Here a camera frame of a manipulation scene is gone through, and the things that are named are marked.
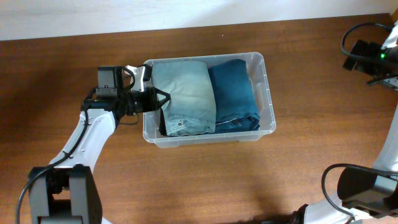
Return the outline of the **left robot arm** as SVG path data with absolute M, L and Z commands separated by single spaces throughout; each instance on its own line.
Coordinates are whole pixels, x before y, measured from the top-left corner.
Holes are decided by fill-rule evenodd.
M 170 95 L 144 86 L 152 68 L 98 67 L 98 84 L 83 100 L 78 124 L 49 165 L 34 167 L 22 193 L 29 194 L 32 223 L 107 223 L 93 171 L 123 116 L 157 111 Z

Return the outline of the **large black garment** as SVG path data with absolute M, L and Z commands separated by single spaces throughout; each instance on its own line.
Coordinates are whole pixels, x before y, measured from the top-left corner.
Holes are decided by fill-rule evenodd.
M 162 136 L 167 136 L 167 130 L 166 130 L 166 125 L 165 125 L 165 118 L 164 118 L 163 110 L 160 110 L 159 133 Z

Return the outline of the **clear plastic storage bin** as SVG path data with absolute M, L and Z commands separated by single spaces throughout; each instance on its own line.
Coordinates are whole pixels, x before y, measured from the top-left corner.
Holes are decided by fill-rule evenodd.
M 157 58 L 146 60 L 145 63 L 153 65 L 157 62 L 197 60 L 213 67 L 221 63 L 241 59 L 246 62 L 248 78 L 250 79 L 252 91 L 259 110 L 259 129 L 238 133 L 203 134 L 196 136 L 167 137 L 159 132 L 160 111 L 146 112 L 142 115 L 143 138 L 160 148 L 179 147 L 193 144 L 219 143 L 229 141 L 257 141 L 276 129 L 276 120 L 272 105 L 271 93 L 267 79 L 264 57 L 259 52 L 243 52 L 236 54 L 205 55 L 197 57 Z

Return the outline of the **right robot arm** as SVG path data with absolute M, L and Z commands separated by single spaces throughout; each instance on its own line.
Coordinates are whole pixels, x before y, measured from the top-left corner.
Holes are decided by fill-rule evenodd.
M 371 58 L 397 65 L 397 44 L 358 40 L 344 63 L 347 70 L 374 75 L 370 84 L 395 78 L 392 71 L 371 62 Z M 290 216 L 289 223 L 361 223 L 365 219 L 397 217 L 397 118 L 372 167 L 333 164 L 321 177 L 324 200 L 303 205 Z

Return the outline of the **medium blue jeans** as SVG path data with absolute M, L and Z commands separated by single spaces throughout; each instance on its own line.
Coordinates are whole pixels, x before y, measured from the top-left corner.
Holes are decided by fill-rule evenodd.
M 208 69 L 216 102 L 215 133 L 257 131 L 260 113 L 246 62 L 230 60 Z

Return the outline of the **light blue jeans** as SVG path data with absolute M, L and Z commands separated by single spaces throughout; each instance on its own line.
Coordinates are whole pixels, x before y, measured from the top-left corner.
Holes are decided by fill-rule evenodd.
M 215 96 L 205 63 L 157 62 L 152 66 L 152 84 L 170 95 L 162 106 L 166 135 L 191 136 L 215 131 Z

